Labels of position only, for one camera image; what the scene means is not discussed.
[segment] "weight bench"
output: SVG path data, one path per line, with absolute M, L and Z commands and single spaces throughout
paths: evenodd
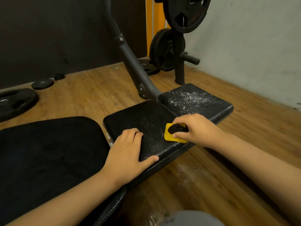
M 144 133 L 139 160 L 159 161 L 111 195 L 80 225 L 110 225 L 126 192 L 193 146 L 164 140 L 166 123 L 176 116 L 199 113 L 217 124 L 233 105 L 193 84 L 186 84 L 104 118 L 112 140 L 124 129 Z M 104 165 L 110 146 L 100 126 L 85 117 L 37 121 L 0 131 L 0 225 L 62 194 Z

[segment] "hand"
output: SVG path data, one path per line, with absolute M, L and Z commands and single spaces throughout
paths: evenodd
M 219 127 L 200 114 L 184 115 L 175 118 L 174 124 L 186 124 L 189 132 L 176 132 L 174 138 L 188 140 L 202 147 L 215 148 L 225 134 Z
M 139 162 L 142 136 L 143 133 L 137 128 L 124 130 L 109 151 L 102 171 L 119 187 L 132 181 L 159 160 L 158 156 L 151 156 Z

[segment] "forearm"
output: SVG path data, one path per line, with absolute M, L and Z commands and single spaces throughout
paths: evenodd
M 301 170 L 230 134 L 214 149 L 249 176 L 293 220 L 301 222 Z
M 103 171 L 14 220 L 9 226 L 78 225 L 93 209 L 119 189 Z

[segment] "wooden floor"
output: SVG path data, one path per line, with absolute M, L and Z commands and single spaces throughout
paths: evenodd
M 234 104 L 234 112 L 220 128 L 301 168 L 299 112 L 190 67 L 185 72 L 186 83 Z M 151 79 L 163 92 L 178 87 L 174 72 L 160 72 Z M 143 101 L 123 64 L 67 75 L 38 93 L 40 101 L 35 107 L 0 123 L 0 129 L 69 116 L 86 116 L 102 126 L 106 115 Z M 225 225 L 289 225 L 211 154 L 196 146 L 131 190 L 118 220 L 124 225 L 159 225 L 164 217 L 183 209 L 210 213 Z

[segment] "rubber weight plate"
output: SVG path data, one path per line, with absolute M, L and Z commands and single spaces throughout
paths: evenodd
M 180 33 L 190 33 L 204 20 L 211 0 L 164 0 L 168 24 Z
M 17 89 L 0 93 L 0 122 L 25 113 L 39 101 L 32 89 Z
M 32 83 L 31 87 L 35 90 L 47 89 L 54 84 L 52 79 L 43 79 L 41 81 L 37 81 Z
M 147 73 L 148 76 L 157 74 L 160 72 L 158 68 L 156 68 L 150 59 L 138 59 L 140 64 L 142 65 L 144 71 Z
M 162 71 L 174 69 L 174 59 L 169 52 L 170 49 L 172 49 L 172 31 L 161 29 L 156 33 L 150 45 L 150 61 L 156 68 Z

